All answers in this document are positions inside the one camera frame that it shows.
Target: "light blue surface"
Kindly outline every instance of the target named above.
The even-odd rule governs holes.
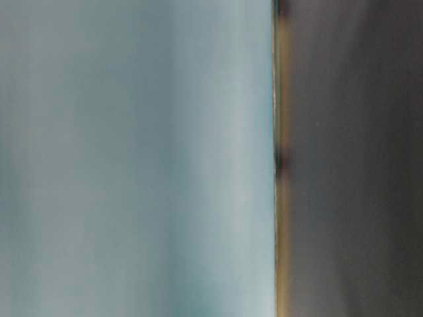
[[[0,0],[0,316],[274,315],[270,17]]]

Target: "pale blue wall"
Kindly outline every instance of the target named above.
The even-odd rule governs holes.
[[[0,315],[273,316],[270,1],[0,12]]]

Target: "brown edge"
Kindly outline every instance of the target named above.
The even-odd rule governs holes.
[[[272,68],[275,160],[276,316],[290,315],[289,45],[288,11],[272,0]]]

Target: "dark gray surface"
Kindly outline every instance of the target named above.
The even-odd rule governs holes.
[[[423,4],[291,4],[293,316],[421,316]]]

